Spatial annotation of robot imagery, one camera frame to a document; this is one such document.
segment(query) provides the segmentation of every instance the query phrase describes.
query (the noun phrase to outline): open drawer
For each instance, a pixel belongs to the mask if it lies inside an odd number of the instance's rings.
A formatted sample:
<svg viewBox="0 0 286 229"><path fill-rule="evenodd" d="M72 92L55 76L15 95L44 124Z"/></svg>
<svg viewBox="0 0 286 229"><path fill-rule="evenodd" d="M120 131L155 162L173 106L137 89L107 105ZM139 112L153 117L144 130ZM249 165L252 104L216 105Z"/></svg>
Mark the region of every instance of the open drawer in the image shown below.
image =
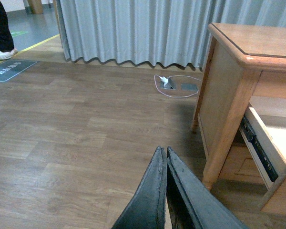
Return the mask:
<svg viewBox="0 0 286 229"><path fill-rule="evenodd" d="M260 208L286 215L286 99L252 96L241 134L268 188Z"/></svg>

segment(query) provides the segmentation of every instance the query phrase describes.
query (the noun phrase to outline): yellow tape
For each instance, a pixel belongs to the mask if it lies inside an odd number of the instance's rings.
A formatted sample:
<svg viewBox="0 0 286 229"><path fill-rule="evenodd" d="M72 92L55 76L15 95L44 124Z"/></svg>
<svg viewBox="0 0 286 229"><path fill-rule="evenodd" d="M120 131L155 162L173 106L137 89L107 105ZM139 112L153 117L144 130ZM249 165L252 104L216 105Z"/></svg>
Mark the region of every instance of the yellow tape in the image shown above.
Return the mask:
<svg viewBox="0 0 286 229"><path fill-rule="evenodd" d="M57 34L57 35L55 35L55 36L52 36L52 37L50 37L50 38L48 38L48 39L45 39L44 41L41 41L41 42L39 42L39 43L37 43L37 44L35 44L35 45L32 45L32 46L29 47L29 48L26 48L26 49L24 49L24 50L21 50L21 51L18 52L15 56L17 56L17 55L19 55L19 54L21 54L21 53L23 53L23 52L25 52L25 51L27 51L27 50L30 50L30 49L32 49L32 48L35 48L36 46L41 45L41 44L43 44L43 43L45 43L45 42L48 42L49 40L52 40L52 39L54 39L55 37L58 37L58 36L59 36L59 34Z"/></svg>
<svg viewBox="0 0 286 229"><path fill-rule="evenodd" d="M57 34L57 35L55 35L55 36L52 36L52 37L50 37L50 38L48 38L48 39L45 39L44 41L41 41L41 42L39 42L39 43L37 43L37 44L35 44L35 45L32 45L31 47L29 47L29 48L26 48L26 49L24 49L24 50L21 50L20 52L18 52L16 55L14 55L14 56L17 56L17 55L19 55L19 54L21 54L21 53L23 53L23 52L25 52L25 51L27 51L27 50L30 50L30 49L32 49L32 48L35 48L36 46L38 46L38 45L41 45L41 44L43 44L43 43L45 43L45 42L48 42L49 40L52 40L52 39L54 39L54 38L56 38L56 37L58 37L59 36L59 34Z"/></svg>

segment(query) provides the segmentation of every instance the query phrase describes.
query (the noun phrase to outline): shoe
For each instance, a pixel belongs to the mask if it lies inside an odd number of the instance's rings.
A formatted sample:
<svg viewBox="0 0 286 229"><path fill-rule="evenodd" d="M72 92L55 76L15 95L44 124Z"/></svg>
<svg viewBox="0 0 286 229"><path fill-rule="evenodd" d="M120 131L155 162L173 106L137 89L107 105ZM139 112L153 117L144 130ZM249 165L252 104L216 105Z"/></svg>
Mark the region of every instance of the shoe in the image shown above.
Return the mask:
<svg viewBox="0 0 286 229"><path fill-rule="evenodd" d="M0 61L8 60L8 59L12 58L12 56L14 56L17 52L18 52L17 49L13 49L10 52L1 52L0 51Z"/></svg>

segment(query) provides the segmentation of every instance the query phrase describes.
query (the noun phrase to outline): black pants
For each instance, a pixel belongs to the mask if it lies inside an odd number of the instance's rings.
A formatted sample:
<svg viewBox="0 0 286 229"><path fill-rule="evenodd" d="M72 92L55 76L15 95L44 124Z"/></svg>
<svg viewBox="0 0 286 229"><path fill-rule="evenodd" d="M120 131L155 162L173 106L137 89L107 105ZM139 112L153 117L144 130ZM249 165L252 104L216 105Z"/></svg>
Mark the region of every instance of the black pants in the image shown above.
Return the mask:
<svg viewBox="0 0 286 229"><path fill-rule="evenodd" d="M9 30L8 16L0 2L0 51L10 52L14 49L14 41Z"/></svg>

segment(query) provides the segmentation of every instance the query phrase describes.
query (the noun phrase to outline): gray curtain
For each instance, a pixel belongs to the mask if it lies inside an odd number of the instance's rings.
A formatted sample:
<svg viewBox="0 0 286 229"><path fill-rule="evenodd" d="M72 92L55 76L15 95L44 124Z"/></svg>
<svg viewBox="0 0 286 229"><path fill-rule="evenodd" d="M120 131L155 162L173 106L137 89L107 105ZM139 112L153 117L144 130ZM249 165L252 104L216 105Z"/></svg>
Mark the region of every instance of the gray curtain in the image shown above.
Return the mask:
<svg viewBox="0 0 286 229"><path fill-rule="evenodd" d="M286 0L57 0L66 59L202 67L211 22L286 27Z"/></svg>

